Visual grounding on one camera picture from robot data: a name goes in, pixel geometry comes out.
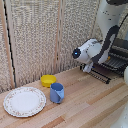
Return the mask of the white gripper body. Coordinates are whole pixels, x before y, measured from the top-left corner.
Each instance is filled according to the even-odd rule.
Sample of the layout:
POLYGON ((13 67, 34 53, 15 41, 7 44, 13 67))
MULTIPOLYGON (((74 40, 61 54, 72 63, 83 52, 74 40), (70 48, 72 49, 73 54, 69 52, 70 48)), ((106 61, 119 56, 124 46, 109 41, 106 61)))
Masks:
POLYGON ((83 72, 89 73, 91 71, 92 67, 93 67, 93 62, 86 64, 85 67, 83 68, 83 72))

